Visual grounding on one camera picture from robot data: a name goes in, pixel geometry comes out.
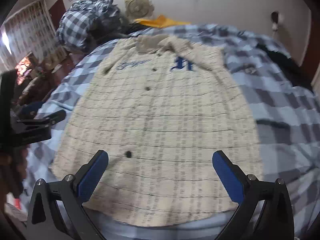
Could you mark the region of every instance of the door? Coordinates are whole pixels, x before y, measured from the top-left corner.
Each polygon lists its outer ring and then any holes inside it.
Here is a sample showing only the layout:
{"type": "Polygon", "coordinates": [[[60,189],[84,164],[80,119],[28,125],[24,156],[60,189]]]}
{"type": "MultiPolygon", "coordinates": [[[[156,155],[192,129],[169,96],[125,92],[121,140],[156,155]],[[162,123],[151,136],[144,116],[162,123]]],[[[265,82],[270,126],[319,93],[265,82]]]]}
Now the door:
{"type": "Polygon", "coordinates": [[[66,12],[63,0],[57,0],[54,5],[49,9],[51,20],[55,30],[59,27],[59,22],[63,14],[66,12]]]}
{"type": "Polygon", "coordinates": [[[312,21],[311,21],[311,30],[310,30],[310,37],[309,37],[309,44],[307,48],[306,55],[304,56],[303,63],[301,65],[301,69],[310,80],[316,74],[319,62],[320,62],[320,53],[319,53],[319,37],[320,37],[320,20],[314,17],[313,14],[312,21]]]}
{"type": "Polygon", "coordinates": [[[318,95],[320,95],[320,65],[319,65],[318,70],[315,74],[315,77],[313,78],[312,86],[313,86],[314,91],[316,91],[318,93],[318,95]]]}

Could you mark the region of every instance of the curtain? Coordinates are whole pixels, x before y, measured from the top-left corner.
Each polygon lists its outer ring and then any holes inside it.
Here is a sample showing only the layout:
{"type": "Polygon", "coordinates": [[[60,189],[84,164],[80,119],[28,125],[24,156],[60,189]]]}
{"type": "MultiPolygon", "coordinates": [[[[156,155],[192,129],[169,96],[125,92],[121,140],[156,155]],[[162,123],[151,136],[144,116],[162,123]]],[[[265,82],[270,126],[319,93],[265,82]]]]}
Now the curtain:
{"type": "Polygon", "coordinates": [[[38,62],[51,57],[62,61],[65,50],[56,44],[55,30],[44,0],[22,8],[4,22],[5,32],[16,62],[33,52],[38,62]]]}

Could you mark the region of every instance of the blue plaid bedsheet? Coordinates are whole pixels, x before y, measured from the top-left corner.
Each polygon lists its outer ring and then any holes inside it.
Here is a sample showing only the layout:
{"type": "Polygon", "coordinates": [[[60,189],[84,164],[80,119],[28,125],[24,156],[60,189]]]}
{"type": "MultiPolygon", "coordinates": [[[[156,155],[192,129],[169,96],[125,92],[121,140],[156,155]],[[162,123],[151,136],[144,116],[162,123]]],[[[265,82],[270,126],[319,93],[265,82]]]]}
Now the blue plaid bedsheet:
{"type": "MultiPolygon", "coordinates": [[[[223,46],[225,64],[242,89],[257,122],[264,179],[283,178],[287,183],[294,214],[295,236],[301,237],[320,211],[320,106],[317,95],[302,87],[292,87],[279,67],[257,43],[269,50],[289,53],[265,35],[239,31],[231,26],[184,25],[165,29],[146,29],[134,33],[174,34],[192,42],[223,46]]],[[[84,94],[99,63],[108,56],[118,40],[107,42],[85,57],[64,78],[61,85],[38,112],[38,118],[64,109],[67,117],[52,129],[52,139],[31,145],[28,177],[21,196],[26,208],[35,182],[55,181],[50,171],[64,127],[78,99],[84,94]]],[[[138,228],[113,221],[97,211],[87,211],[107,239],[214,239],[233,212],[165,228],[138,228]]]]}

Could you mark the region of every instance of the checkered blanket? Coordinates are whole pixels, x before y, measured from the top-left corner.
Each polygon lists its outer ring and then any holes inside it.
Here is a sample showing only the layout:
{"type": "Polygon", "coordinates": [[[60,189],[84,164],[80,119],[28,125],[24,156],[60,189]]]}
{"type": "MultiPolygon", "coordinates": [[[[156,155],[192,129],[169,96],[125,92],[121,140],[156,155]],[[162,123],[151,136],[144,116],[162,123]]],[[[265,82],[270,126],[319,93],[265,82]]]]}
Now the checkered blanket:
{"type": "Polygon", "coordinates": [[[99,37],[118,29],[120,10],[113,0],[80,0],[62,16],[56,39],[71,51],[87,53],[95,44],[92,31],[99,30],[99,37]]]}
{"type": "MultiPolygon", "coordinates": [[[[257,122],[264,179],[283,178],[288,187],[294,214],[295,235],[302,236],[320,211],[320,105],[317,97],[302,87],[292,87],[279,67],[255,49],[262,43],[269,50],[289,56],[284,47],[264,35],[240,32],[231,26],[186,25],[147,29],[143,34],[174,34],[210,46],[224,46],[225,63],[242,89],[257,122]]],[[[52,139],[31,145],[28,178],[22,202],[28,206],[37,179],[55,181],[48,166],[54,160],[61,134],[77,100],[84,94],[99,63],[112,51],[117,40],[105,43],[85,57],[52,93],[38,117],[60,109],[65,121],[53,127],[52,139]]],[[[213,239],[232,216],[231,212],[168,228],[134,228],[88,210],[92,221],[110,239],[213,239]]]]}

